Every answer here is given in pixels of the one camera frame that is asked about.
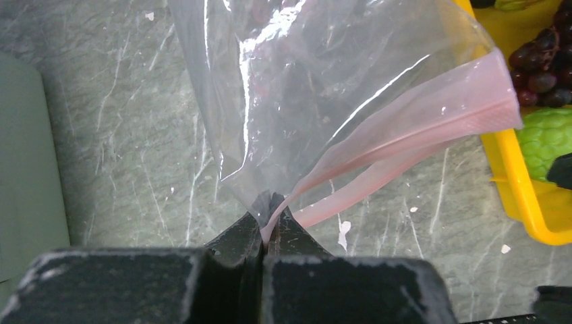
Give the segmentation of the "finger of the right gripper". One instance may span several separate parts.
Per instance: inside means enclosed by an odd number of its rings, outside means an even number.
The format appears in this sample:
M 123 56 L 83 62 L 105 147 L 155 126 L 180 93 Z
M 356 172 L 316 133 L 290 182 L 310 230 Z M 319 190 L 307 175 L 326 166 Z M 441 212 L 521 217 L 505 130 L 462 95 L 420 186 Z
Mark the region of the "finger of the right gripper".
M 559 188 L 571 190 L 572 153 L 557 157 L 546 174 L 546 180 L 556 184 Z

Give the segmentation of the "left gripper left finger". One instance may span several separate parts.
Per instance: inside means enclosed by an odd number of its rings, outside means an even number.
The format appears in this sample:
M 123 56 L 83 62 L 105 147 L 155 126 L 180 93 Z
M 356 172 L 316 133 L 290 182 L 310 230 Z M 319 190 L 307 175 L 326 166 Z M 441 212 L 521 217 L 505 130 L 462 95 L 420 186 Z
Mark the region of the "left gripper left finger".
M 244 215 L 195 248 L 67 248 L 40 255 L 2 323 L 255 323 L 262 240 Z

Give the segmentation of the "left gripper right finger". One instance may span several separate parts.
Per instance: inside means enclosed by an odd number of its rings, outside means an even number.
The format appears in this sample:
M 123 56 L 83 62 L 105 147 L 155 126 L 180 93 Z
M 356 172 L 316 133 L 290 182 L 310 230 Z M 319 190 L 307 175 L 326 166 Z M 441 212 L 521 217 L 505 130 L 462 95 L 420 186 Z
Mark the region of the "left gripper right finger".
M 263 323 L 456 323 L 447 287 L 422 259 L 333 256 L 279 216 L 262 266 Z

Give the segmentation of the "clear zip top bag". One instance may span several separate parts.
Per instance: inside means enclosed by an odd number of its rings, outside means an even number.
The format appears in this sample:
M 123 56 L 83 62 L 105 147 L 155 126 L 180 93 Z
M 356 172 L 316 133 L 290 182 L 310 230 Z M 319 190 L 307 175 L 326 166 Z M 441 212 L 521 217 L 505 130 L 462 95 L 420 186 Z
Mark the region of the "clear zip top bag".
M 503 54 L 452 1 L 170 1 L 219 178 L 270 240 L 466 136 L 523 123 Z

